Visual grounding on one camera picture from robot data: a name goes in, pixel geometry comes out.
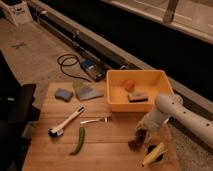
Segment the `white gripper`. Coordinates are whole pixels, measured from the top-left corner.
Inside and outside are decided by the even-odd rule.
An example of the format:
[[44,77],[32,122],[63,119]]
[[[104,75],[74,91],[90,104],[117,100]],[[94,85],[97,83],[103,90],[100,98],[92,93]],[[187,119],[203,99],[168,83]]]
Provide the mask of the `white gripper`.
[[152,135],[152,128],[153,125],[149,121],[145,120],[140,120],[136,125],[136,130],[146,130],[148,136]]

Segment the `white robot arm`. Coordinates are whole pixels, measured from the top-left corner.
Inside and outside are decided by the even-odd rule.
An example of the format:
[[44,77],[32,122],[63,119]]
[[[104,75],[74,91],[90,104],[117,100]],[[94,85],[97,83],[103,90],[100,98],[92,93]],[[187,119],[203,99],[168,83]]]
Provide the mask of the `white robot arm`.
[[138,122],[136,129],[157,131],[170,117],[174,117],[213,149],[213,121],[185,108],[183,98],[177,94],[160,93],[154,100],[154,107]]

